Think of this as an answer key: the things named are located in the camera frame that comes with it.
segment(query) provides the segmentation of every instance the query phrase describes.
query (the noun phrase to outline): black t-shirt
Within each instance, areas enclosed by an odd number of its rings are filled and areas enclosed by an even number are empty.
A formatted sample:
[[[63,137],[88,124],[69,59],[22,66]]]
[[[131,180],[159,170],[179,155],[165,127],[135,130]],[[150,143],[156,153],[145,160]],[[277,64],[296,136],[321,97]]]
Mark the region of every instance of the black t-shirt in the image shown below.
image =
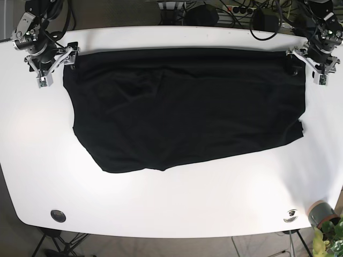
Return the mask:
[[[285,52],[100,52],[64,68],[74,132],[103,171],[166,170],[301,138],[304,71]]]

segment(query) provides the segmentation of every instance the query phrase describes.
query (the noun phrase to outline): white table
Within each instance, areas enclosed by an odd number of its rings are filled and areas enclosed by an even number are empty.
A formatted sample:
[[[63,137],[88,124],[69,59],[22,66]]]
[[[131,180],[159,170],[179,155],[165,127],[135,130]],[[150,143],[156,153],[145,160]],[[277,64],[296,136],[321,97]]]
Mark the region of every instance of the white table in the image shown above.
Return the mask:
[[[68,32],[61,43],[72,41],[84,54],[181,46],[285,50],[304,39],[278,35],[260,42],[239,29],[154,26]],[[239,236],[307,227],[305,210],[313,202],[337,202],[343,184],[343,64],[327,87],[314,85],[308,72],[304,138],[290,145],[165,172],[110,174],[73,133],[63,67],[51,87],[38,89],[26,55],[10,42],[0,44],[0,163],[26,224],[127,237]],[[343,48],[334,55],[343,59]],[[64,223],[51,218],[53,209],[66,215]],[[291,209],[300,215],[285,223]]]

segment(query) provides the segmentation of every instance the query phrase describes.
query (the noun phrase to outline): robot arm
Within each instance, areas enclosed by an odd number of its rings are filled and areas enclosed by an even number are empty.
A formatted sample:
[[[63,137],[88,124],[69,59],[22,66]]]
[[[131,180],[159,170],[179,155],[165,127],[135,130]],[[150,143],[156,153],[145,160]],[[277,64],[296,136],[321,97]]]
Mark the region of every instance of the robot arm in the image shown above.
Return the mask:
[[[300,49],[291,49],[288,53],[309,64],[316,84],[326,85],[327,76],[336,72],[335,65],[340,63],[331,53],[342,43],[342,25],[333,13],[331,0],[301,0],[298,5],[301,14],[313,22],[315,31],[309,32],[308,29],[300,28],[308,43]]]
[[[60,14],[64,0],[27,0],[25,13],[12,34],[14,47],[17,50],[26,50],[30,54],[25,61],[29,64],[30,71],[37,73],[39,87],[50,86],[53,83],[51,74],[61,63],[74,68],[79,52],[78,43],[69,43],[67,47],[57,43],[64,36],[70,21],[70,0],[66,1],[69,9],[61,32],[48,33],[46,28],[49,22]],[[299,27],[283,17],[308,39],[308,43],[302,48],[291,49],[287,54],[309,64],[315,83],[326,85],[327,76],[335,72],[336,63],[340,63],[331,53],[342,43],[342,25],[333,13],[332,0],[298,0],[298,6],[301,15],[311,21],[312,29]]]
[[[25,3],[25,13],[18,27],[12,33],[12,42],[16,50],[26,50],[25,58],[29,70],[37,73],[39,87],[53,83],[52,73],[61,63],[73,65],[79,52],[78,43],[69,43],[64,47],[57,43],[69,25],[71,9],[69,7],[66,23],[61,32],[48,33],[46,28],[51,20],[60,14],[64,0],[29,0]]]

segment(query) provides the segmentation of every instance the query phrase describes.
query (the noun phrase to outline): round hole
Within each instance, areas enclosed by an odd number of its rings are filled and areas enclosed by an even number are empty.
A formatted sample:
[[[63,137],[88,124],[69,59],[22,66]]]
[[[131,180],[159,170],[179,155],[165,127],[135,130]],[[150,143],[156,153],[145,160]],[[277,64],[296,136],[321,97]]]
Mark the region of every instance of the round hole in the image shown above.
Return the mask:
[[[298,218],[297,210],[289,210],[284,218],[284,222],[290,223]]]
[[[240,8],[237,7],[237,6],[236,6],[236,7],[233,7],[232,11],[233,11],[234,13],[239,13]]]
[[[60,210],[52,210],[51,211],[51,216],[52,218],[57,221],[57,222],[65,222],[66,218],[63,212],[61,212]]]

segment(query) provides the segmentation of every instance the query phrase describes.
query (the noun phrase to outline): floor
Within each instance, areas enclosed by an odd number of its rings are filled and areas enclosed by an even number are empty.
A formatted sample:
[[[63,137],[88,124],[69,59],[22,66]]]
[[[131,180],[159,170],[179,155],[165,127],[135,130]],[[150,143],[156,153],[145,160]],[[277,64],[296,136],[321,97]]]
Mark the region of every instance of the floor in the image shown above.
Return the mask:
[[[17,24],[24,12],[25,2],[14,1],[14,24]],[[157,25],[160,11],[155,2],[145,0],[73,0],[76,13],[76,29],[88,29],[113,26]],[[50,24],[49,30],[61,29],[65,19],[63,14]],[[313,230],[302,229],[304,240],[311,247]],[[75,234],[63,232],[65,240]],[[0,172],[0,253],[1,256],[31,256],[42,237],[33,226],[22,223],[16,216],[4,177]],[[86,256],[96,255],[115,257],[268,257],[283,250],[289,251],[289,237],[281,232],[263,235],[241,236],[234,238],[237,254],[231,237],[203,239],[151,239],[124,238],[90,235],[76,250]],[[293,235],[296,256],[308,256],[297,235]],[[46,239],[42,249],[55,249],[51,239]],[[288,256],[286,252],[279,256]]]

